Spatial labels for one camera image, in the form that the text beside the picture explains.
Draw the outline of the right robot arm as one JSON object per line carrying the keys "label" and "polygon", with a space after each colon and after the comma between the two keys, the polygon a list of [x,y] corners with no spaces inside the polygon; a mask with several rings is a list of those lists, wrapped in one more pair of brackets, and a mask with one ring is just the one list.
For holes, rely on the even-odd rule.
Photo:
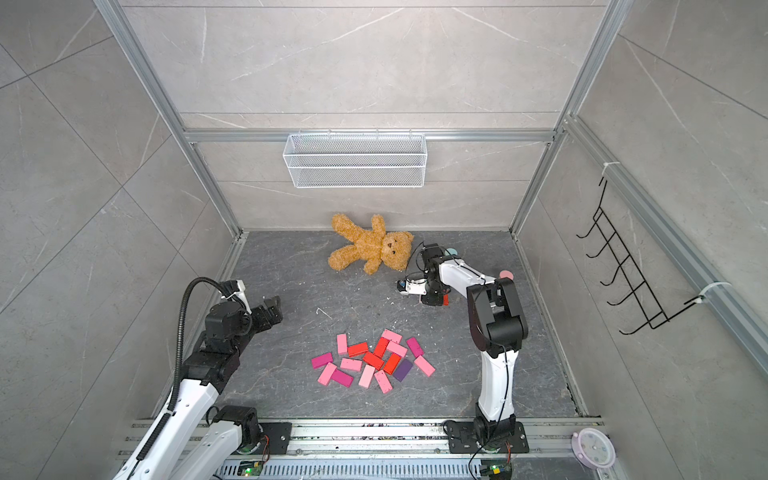
{"label": "right robot arm", "polygon": [[486,275],[437,244],[422,247],[419,255],[423,266],[398,282],[401,294],[417,295],[429,306],[443,305],[451,292],[467,300],[469,331],[481,352],[481,391],[473,421],[477,442],[484,445],[513,434],[514,367],[529,332],[513,273]]}

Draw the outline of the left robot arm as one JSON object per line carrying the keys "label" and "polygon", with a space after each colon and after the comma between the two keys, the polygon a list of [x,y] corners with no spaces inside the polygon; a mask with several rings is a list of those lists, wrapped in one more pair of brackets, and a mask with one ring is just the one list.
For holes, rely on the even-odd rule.
{"label": "left robot arm", "polygon": [[212,479],[228,456],[264,439],[255,408],[215,405],[251,339],[283,319],[278,296],[252,308],[243,297],[236,294],[209,310],[178,384],[117,479]]}

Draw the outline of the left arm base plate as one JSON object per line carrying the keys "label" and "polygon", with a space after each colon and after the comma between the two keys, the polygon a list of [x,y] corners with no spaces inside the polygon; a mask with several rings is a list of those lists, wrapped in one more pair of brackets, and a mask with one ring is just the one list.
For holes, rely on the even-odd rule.
{"label": "left arm base plate", "polygon": [[248,426],[238,452],[242,455],[285,455],[291,440],[291,422],[266,422]]}

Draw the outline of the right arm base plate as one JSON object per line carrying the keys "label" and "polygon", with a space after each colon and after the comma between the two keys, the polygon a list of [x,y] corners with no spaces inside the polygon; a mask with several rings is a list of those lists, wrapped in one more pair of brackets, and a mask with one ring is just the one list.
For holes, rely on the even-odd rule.
{"label": "right arm base plate", "polygon": [[482,417],[471,422],[446,420],[442,429],[452,454],[530,452],[524,425],[515,416],[503,420],[501,425],[488,423]]}

